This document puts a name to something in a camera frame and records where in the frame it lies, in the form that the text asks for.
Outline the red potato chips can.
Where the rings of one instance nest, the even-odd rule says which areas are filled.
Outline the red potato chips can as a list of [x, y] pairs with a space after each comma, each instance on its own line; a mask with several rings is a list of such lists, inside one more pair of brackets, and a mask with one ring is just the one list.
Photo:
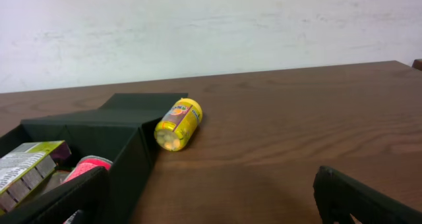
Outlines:
[[88, 155], [83, 157], [76, 165], [76, 167], [67, 175], [65, 180], [62, 182], [66, 183], [84, 173], [88, 172], [89, 170], [96, 168], [96, 167], [104, 167], [106, 170], [109, 170], [113, 162], [96, 155]]

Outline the green yellow carton box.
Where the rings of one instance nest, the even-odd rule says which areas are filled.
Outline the green yellow carton box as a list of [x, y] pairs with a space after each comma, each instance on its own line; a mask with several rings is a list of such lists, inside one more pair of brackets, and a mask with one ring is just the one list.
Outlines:
[[71, 156], [66, 141], [23, 143], [1, 158], [1, 214], [15, 209]]

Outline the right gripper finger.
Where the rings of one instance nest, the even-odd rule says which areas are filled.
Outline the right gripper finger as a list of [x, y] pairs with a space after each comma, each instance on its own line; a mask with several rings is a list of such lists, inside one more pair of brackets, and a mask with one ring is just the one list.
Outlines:
[[421, 222], [420, 211], [328, 166], [319, 167], [313, 189], [323, 224]]

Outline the Haribo gummy candy bag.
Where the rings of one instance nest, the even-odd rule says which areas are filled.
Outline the Haribo gummy candy bag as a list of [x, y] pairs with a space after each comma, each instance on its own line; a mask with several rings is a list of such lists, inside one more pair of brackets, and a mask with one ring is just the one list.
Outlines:
[[26, 197], [26, 201], [34, 200], [49, 192], [50, 190], [57, 188], [65, 181], [69, 174], [70, 171], [54, 171]]

